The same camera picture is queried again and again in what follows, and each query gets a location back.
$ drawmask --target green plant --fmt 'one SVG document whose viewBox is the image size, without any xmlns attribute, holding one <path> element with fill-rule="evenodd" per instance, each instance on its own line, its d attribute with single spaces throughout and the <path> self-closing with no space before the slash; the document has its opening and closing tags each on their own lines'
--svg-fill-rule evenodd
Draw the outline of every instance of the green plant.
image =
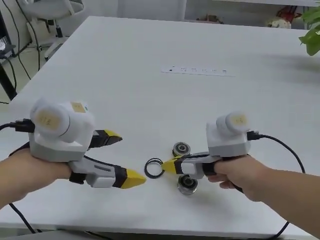
<svg viewBox="0 0 320 240">
<path fill-rule="evenodd" d="M 305 36 L 299 37 L 301 44 L 306 45 L 306 52 L 313 56 L 320 51 L 320 6 L 306 11 L 301 18 L 308 26 L 317 24 Z"/>
</svg>

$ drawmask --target black wrist strap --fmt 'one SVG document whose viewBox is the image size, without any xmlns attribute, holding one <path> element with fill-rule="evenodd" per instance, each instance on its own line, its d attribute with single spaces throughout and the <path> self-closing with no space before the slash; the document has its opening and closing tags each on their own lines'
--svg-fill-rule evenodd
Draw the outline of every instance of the black wrist strap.
<svg viewBox="0 0 320 240">
<path fill-rule="evenodd" d="M 30 148 L 30 143 L 27 142 L 26 144 L 22 145 L 21 147 L 19 147 L 18 149 L 14 150 L 12 153 L 10 153 L 9 157 L 22 149 L 29 149 L 29 148 Z"/>
</svg>

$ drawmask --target yellow tip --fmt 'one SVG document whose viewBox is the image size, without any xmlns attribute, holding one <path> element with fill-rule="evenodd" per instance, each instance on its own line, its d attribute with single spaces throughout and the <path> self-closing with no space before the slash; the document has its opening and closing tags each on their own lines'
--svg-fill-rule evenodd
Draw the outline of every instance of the yellow tip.
<svg viewBox="0 0 320 240">
<path fill-rule="evenodd" d="M 147 180 L 144 176 L 131 169 L 126 170 L 126 175 L 127 178 L 121 186 L 122 189 L 129 189 L 135 186 L 139 186 L 141 184 L 144 184 Z"/>
<path fill-rule="evenodd" d="M 176 172 L 176 167 L 175 167 L 175 161 L 179 159 L 179 157 L 175 157 L 169 161 L 166 161 L 162 164 L 162 169 L 165 170 L 166 172 L 172 173 L 172 174 L 177 174 Z"/>
<path fill-rule="evenodd" d="M 104 131 L 106 132 L 106 134 L 109 135 L 109 137 L 118 137 L 118 138 L 121 138 L 120 135 L 116 134 L 114 131 L 111 131 L 111 130 L 108 130 L 108 129 L 105 129 Z"/>
</svg>

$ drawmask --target leaf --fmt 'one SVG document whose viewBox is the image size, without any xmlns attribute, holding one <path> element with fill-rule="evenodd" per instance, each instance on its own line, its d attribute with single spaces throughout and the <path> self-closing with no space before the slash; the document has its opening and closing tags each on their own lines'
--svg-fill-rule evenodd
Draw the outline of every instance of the leaf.
<svg viewBox="0 0 320 240">
<path fill-rule="evenodd" d="M 308 24 L 309 26 L 313 25 L 313 24 L 317 24 L 317 23 L 320 23 L 320 17 L 312 20 L 312 21 L 309 21 Z"/>
<path fill-rule="evenodd" d="M 320 41 L 317 44 L 307 44 L 306 45 L 306 52 L 310 56 L 315 55 L 319 51 L 320 51 Z"/>
<path fill-rule="evenodd" d="M 303 20 L 309 18 L 312 14 L 316 13 L 316 12 L 320 12 L 320 6 L 317 6 L 317 7 L 313 7 L 313 8 L 310 8 L 310 10 L 304 12 L 302 15 L 301 15 L 301 18 Z"/>
<path fill-rule="evenodd" d="M 305 23 L 315 23 L 316 19 L 320 19 L 320 10 L 310 14 L 307 17 L 304 17 L 303 20 Z"/>
<path fill-rule="evenodd" d="M 315 28 L 313 29 L 310 29 L 306 34 L 305 36 L 301 36 L 299 37 L 300 41 L 303 43 L 303 44 L 308 44 L 310 39 L 312 39 L 312 37 L 314 36 L 318 36 L 317 32 L 318 32 L 318 29 L 317 29 L 318 26 L 316 26 Z"/>
</svg>

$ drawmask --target shelf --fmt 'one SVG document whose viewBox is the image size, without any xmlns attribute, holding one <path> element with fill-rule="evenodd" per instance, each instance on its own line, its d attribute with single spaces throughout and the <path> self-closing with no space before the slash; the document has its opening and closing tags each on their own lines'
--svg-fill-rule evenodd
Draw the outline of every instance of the shelf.
<svg viewBox="0 0 320 240">
<path fill-rule="evenodd" d="M 213 0 L 223 2 L 236 2 L 236 3 L 252 3 L 252 4 L 272 4 L 272 5 L 290 5 L 290 6 L 303 6 L 303 7 L 317 7 L 320 4 L 315 0 Z"/>
</svg>

